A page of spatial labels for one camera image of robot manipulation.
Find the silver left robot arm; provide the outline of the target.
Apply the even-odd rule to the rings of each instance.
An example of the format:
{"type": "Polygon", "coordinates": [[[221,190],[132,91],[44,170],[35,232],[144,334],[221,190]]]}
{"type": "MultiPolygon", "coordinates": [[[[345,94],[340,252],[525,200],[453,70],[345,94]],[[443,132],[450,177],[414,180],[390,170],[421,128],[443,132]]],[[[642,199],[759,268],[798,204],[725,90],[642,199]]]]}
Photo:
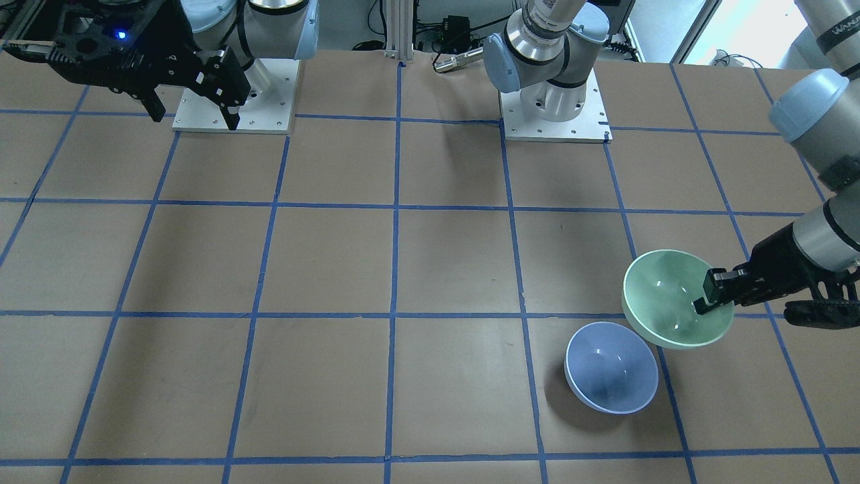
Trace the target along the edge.
{"type": "MultiPolygon", "coordinates": [[[[830,67],[786,91],[769,119],[833,197],[755,245],[746,263],[708,270],[691,307],[706,315],[807,288],[810,300],[786,304],[787,322],[847,329],[858,326],[858,2],[796,5],[830,67]]],[[[571,119],[607,28],[606,15],[584,1],[528,1],[485,41],[486,74],[501,93],[537,86],[527,98],[538,117],[571,119]]]]}

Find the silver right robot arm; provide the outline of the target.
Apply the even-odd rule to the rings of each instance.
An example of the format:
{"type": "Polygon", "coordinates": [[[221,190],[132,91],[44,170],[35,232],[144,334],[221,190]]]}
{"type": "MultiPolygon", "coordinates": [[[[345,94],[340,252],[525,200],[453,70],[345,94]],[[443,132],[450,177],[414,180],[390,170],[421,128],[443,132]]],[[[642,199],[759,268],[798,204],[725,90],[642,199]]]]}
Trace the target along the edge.
{"type": "Polygon", "coordinates": [[[181,87],[177,131],[288,134],[318,34],[316,1],[24,1],[3,51],[127,95],[154,122],[160,88],[181,87]]]}

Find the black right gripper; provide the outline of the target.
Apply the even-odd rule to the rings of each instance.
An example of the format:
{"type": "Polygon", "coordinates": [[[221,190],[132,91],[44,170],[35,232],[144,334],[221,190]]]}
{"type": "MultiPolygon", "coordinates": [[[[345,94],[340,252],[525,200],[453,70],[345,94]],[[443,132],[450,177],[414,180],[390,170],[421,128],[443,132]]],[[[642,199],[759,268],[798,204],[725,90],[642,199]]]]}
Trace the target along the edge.
{"type": "Polygon", "coordinates": [[[79,85],[141,91],[153,122],[166,107],[155,87],[196,89],[218,106],[230,131],[250,83],[231,48],[199,47],[179,1],[43,1],[39,15],[3,51],[27,63],[49,65],[79,85]]]}

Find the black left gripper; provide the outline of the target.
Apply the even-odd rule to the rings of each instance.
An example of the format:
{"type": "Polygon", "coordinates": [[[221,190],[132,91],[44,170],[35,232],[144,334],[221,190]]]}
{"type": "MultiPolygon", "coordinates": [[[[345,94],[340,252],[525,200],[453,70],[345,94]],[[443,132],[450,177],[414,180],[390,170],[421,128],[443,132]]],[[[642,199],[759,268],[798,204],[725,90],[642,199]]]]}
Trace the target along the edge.
{"type": "Polygon", "coordinates": [[[858,272],[831,272],[808,260],[796,245],[793,225],[756,244],[749,260],[736,269],[707,270],[703,296],[693,303],[698,315],[724,305],[747,307],[808,289],[810,298],[784,305],[783,314],[790,325],[832,330],[859,325],[858,272]]]}

